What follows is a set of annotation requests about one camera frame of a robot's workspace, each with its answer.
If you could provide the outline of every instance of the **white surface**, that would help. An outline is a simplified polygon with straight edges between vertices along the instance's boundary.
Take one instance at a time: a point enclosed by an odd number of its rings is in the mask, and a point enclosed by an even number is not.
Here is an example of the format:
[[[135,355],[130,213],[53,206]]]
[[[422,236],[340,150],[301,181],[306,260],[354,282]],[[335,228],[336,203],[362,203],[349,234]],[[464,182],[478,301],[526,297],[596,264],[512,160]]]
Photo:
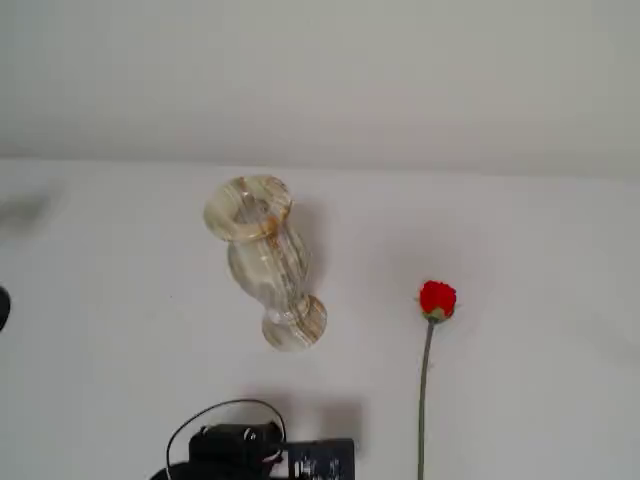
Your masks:
[[[427,478],[638,478],[640,185],[272,170],[329,312],[315,348],[285,355],[201,218],[249,171],[0,162],[2,200],[51,199],[0,225],[4,477],[144,479],[188,415],[257,395],[293,439],[354,436],[359,479],[414,478],[413,297],[432,277],[460,301],[432,352]]]
[[[0,154],[640,176],[640,2],[4,0]]]

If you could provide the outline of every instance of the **vase base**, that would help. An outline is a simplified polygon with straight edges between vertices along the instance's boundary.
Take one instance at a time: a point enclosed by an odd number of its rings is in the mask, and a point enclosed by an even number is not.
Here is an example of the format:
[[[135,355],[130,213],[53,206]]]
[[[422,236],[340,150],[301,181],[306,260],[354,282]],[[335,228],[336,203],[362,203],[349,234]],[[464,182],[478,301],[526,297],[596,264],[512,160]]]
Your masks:
[[[281,352],[298,352],[320,339],[327,326],[327,310],[313,295],[309,300],[309,313],[296,324],[275,323],[267,316],[262,319],[262,334],[272,347]]]

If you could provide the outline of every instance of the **green stem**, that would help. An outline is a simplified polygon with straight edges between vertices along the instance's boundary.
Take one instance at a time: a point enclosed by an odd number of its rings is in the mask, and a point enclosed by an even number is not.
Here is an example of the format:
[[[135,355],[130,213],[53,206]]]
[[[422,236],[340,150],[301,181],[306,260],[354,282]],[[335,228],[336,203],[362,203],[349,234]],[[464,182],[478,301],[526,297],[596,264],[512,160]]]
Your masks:
[[[424,353],[422,354],[422,371],[420,372],[420,402],[418,405],[418,480],[424,479],[424,401],[427,390],[429,350],[431,349],[431,337],[433,337],[434,325],[434,322],[429,320],[427,339],[424,342]]]

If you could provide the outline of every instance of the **cable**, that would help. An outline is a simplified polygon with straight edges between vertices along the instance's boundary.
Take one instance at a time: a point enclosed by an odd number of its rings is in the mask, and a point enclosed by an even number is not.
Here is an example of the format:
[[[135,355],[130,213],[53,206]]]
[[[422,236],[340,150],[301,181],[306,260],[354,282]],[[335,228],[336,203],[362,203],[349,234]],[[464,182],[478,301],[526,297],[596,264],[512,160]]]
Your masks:
[[[169,459],[169,453],[171,451],[171,445],[173,444],[173,441],[180,434],[180,432],[182,430],[184,430],[184,428],[187,425],[189,425],[191,422],[193,422],[197,418],[201,417],[205,413],[211,412],[212,410],[215,410],[216,408],[226,407],[228,405],[236,405],[238,403],[255,403],[257,405],[262,405],[263,407],[267,407],[269,410],[271,410],[273,413],[275,413],[276,416],[278,417],[278,421],[280,422],[280,426],[282,427],[282,443],[283,444],[286,443],[286,441],[287,441],[287,429],[286,429],[285,424],[284,424],[284,418],[282,417],[282,414],[273,405],[265,402],[264,400],[258,400],[256,398],[236,398],[234,400],[227,400],[225,402],[216,403],[215,405],[211,405],[210,407],[207,407],[204,410],[201,410],[200,412],[198,412],[195,415],[193,415],[191,418],[189,418],[187,421],[185,421],[182,425],[180,425],[176,429],[176,431],[173,432],[171,437],[169,438],[169,443],[167,443],[166,465],[165,465],[165,472],[167,474],[167,480],[173,480],[171,478],[171,473],[169,472],[169,470],[171,469],[171,461]]]

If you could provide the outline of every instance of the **red flower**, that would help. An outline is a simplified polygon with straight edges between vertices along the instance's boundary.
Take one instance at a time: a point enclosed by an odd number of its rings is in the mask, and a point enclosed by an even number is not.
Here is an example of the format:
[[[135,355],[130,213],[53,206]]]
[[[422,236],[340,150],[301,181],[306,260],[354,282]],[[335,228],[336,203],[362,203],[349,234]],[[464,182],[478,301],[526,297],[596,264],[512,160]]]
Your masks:
[[[446,283],[429,280],[420,290],[420,308],[427,320],[442,322],[453,315],[456,291]]]

